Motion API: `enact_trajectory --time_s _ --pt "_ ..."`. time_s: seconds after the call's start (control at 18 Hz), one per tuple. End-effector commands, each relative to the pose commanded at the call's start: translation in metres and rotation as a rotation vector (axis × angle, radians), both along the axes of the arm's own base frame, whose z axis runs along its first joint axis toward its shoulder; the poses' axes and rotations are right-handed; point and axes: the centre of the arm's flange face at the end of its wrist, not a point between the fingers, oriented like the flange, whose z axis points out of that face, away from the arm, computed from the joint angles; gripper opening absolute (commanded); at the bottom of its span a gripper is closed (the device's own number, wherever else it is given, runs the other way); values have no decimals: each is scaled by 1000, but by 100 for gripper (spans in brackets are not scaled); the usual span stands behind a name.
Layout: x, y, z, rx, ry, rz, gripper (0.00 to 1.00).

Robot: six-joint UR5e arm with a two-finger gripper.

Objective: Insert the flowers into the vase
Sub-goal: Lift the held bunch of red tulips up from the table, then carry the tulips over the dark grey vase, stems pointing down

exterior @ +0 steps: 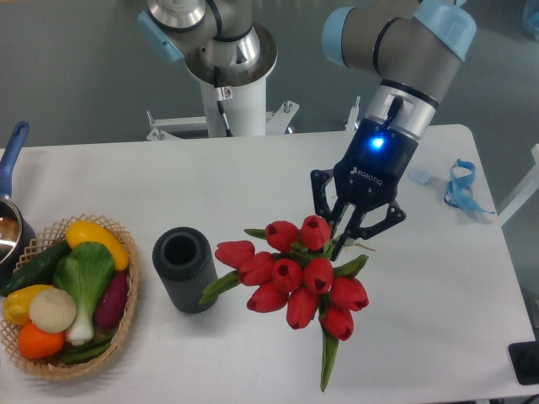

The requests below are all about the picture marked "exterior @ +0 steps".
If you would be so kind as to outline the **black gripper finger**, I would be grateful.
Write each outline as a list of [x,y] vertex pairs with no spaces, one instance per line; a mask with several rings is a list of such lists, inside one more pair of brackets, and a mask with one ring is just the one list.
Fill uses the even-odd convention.
[[[350,176],[348,173],[334,173],[334,170],[312,170],[310,174],[315,214],[322,217],[334,236],[349,204]],[[326,188],[334,182],[337,199],[334,207],[329,207]]]
[[398,202],[394,199],[387,205],[386,217],[372,226],[361,226],[365,212],[358,215],[358,209],[355,208],[348,225],[343,233],[338,237],[336,245],[332,251],[330,260],[336,261],[341,250],[347,243],[354,243],[357,239],[368,240],[380,233],[394,227],[406,219],[406,213],[400,208]]

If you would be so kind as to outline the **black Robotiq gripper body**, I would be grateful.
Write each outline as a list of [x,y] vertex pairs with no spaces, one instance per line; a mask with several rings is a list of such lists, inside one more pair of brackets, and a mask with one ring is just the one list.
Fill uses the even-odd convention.
[[417,146],[413,138],[363,119],[333,170],[338,200],[360,205],[368,189],[373,192],[368,211],[394,200],[398,182]]

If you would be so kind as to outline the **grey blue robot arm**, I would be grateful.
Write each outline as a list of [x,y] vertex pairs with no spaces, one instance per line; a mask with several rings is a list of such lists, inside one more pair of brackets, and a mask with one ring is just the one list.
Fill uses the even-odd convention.
[[[249,1],[151,1],[141,31],[169,61],[184,61],[199,82],[212,137],[263,136],[266,79],[277,49],[253,20]],[[402,1],[391,10],[339,8],[322,32],[324,55],[381,79],[344,157],[311,174],[315,212],[337,248],[369,239],[404,220],[396,201],[419,140],[446,95],[476,34],[458,1]]]

